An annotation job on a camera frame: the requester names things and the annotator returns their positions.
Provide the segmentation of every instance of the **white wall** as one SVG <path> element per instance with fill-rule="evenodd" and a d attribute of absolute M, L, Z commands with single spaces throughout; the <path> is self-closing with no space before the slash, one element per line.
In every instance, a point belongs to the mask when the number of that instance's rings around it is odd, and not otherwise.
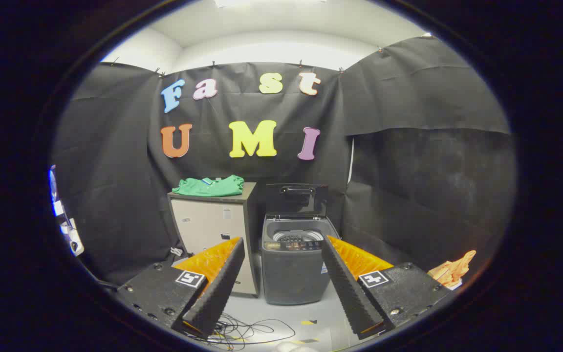
<path fill-rule="evenodd" d="M 269 31 L 235 34 L 186 47 L 170 72 L 241 62 L 299 63 L 329 69 L 347 67 L 377 51 L 372 44 L 329 34 Z"/>
<path fill-rule="evenodd" d="M 172 72 L 181 47 L 175 40 L 155 29 L 146 27 L 117 46 L 101 62 L 125 63 L 151 71 Z"/>

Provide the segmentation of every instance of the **floor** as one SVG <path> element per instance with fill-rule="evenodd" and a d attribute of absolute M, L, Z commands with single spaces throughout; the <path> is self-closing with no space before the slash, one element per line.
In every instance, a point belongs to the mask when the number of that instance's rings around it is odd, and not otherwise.
<path fill-rule="evenodd" d="M 263 291 L 262 280 L 260 280 L 258 298 L 232 295 L 227 301 L 224 313 L 229 314 L 232 318 L 246 324 L 259 322 L 269 327 L 260 326 L 261 331 L 247 331 L 247 328 L 239 328 L 229 334 L 230 336 L 226 336 L 233 343 L 234 351 L 270 352 L 277 344 L 290 341 L 300 346 L 313 348 L 318 352 L 332 352 L 360 343 L 357 336 L 351 331 L 338 294 L 331 282 L 327 286 L 323 298 L 319 302 L 308 305 L 269 305 L 264 300 Z M 292 330 L 284 323 L 295 330 L 294 336 L 292 336 Z M 229 349 L 228 345 L 215 346 L 221 350 Z"/>

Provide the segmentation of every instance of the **black foam pad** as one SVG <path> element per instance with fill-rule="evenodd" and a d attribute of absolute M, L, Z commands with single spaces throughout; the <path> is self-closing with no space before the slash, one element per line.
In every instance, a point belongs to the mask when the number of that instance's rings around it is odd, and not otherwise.
<path fill-rule="evenodd" d="M 384 330 L 384 328 L 388 330 L 393 328 L 392 323 L 388 319 L 382 318 L 373 303 L 368 300 L 360 285 L 355 282 L 353 275 L 351 275 L 345 262 L 342 261 L 340 254 L 327 236 L 323 241 L 321 254 L 353 333 L 358 335 L 359 338 L 365 338 Z"/>
<path fill-rule="evenodd" d="M 208 283 L 203 274 L 171 267 L 173 261 L 155 263 L 119 287 L 116 298 L 150 322 L 167 328 L 192 306 Z M 187 285 L 180 278 L 197 276 Z"/>
<path fill-rule="evenodd" d="M 394 326 L 431 312 L 436 303 L 451 294 L 451 290 L 413 263 L 362 274 L 358 283 L 380 314 Z"/>
<path fill-rule="evenodd" d="M 244 259 L 244 242 L 239 239 L 221 268 L 217 277 L 210 283 L 203 296 L 184 314 L 183 322 L 188 323 L 196 330 L 183 326 L 193 334 L 207 338 L 214 332 L 214 328 L 221 317 L 227 299 L 232 293 L 232 288 Z"/>

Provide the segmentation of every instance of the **folded green shirt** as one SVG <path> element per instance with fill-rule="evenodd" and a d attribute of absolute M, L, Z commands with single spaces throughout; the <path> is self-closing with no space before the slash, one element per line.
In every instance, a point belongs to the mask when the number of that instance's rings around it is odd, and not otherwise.
<path fill-rule="evenodd" d="M 239 196 L 242 194 L 243 186 L 244 179 L 236 175 L 220 181 L 210 180 L 209 178 L 203 180 L 187 178 L 186 180 L 179 180 L 179 187 L 174 188 L 173 193 L 197 197 Z"/>

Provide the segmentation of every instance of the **white ceiling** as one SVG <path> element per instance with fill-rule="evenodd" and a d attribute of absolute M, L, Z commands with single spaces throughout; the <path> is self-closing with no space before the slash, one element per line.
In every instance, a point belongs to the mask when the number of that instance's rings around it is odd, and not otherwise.
<path fill-rule="evenodd" d="M 233 6 L 217 7 L 214 0 L 197 0 L 158 20 L 152 28 L 181 47 L 261 31 L 326 33 L 374 46 L 387 46 L 425 33 L 409 20 L 368 0 L 234 1 Z"/>

